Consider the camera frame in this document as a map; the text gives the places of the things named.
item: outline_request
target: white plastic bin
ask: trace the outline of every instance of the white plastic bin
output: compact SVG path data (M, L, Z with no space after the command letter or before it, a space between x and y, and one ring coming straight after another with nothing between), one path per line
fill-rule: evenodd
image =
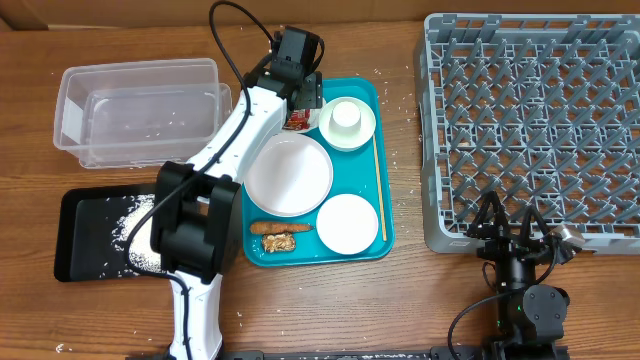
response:
M62 77L53 143L85 168L184 162L231 110L211 59L75 67Z

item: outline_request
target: wood grain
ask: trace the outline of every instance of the wood grain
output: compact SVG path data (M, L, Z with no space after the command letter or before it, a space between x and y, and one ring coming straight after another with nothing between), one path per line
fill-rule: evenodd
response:
M239 256L222 289L227 349L428 349L445 344L460 310L489 295L481 261L435 254L424 243L412 67L421 26L301 25L325 39L327 78L359 75L378 89L397 240L387 257L373 262L263 269ZM253 28L224 28L221 37L243 70L268 48ZM221 80L238 93L206 28L0 37L0 358L121 359L160 352L171 341L166 281L63 284L53 278L62 195L77 187L153 181L157 172L81 168L52 145L53 114L68 67L195 57L215 59ZM562 343L574 359L637 358L639 270L637 257L582 254L551 275L548 282L572 298ZM461 321L454 342L478 343L491 334L494 317L491 306L487 310ZM58 344L64 344L61 354Z

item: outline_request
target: dish rack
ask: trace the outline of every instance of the dish rack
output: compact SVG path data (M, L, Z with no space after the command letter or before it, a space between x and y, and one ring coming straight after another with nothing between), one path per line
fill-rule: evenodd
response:
M639 29L632 15L426 18L415 68L433 251L474 252L464 232L495 190L515 226L534 204L585 250L640 254Z

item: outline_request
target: teal tray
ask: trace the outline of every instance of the teal tray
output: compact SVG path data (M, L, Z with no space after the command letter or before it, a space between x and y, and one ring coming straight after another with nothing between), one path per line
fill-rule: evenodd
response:
M373 84L361 78L329 79L323 81L324 98L331 101L338 97L351 96L367 103L376 115L376 147L378 150L378 164L380 167L380 189L382 192L382 205L384 209L384 221L387 240L383 241L382 218L380 217L380 200L378 195L378 180L374 160L373 140L369 140L364 146L353 152L340 152L332 148L324 140L320 131L314 129L305 135L320 143L329 153L333 163L333 185L327 199L340 194L356 194L362 196L373 205L378 213L378 235L371 246L355 255L337 254L327 248L318 233L313 230L295 234L296 249L291 252L265 253L260 243L262 237L249 232L249 226L255 221L284 221L292 223L304 223L315 226L318 210L316 209L302 216L293 218L281 218L265 213L249 199L246 190L242 190L242 221L243 221L243 245L244 252L258 266L275 267L291 265L326 264L340 261L374 260L389 253L395 241L393 228L393 213L391 206L391 187L389 185L389 173L384 151L384 136L382 123L380 122L380 108L378 106L378 93Z

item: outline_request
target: robotic arm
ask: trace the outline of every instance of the robotic arm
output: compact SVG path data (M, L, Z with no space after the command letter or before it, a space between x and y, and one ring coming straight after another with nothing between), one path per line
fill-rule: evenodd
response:
M220 286L242 239L241 199L244 176L266 142L279 133L290 111L322 106L322 75L314 60L322 40L304 30L287 27L275 34L271 54L245 75L251 113L235 141L195 185L174 196L153 217L151 247L160 253L162 270L181 279L188 294L171 281L175 334L170 359L215 359L222 347L218 325ZM186 165L167 162L158 173L156 204L194 176L220 150L246 111L244 94L213 140ZM198 201L208 203L203 214ZM182 296L187 296L186 303ZM184 338L184 326L189 339Z

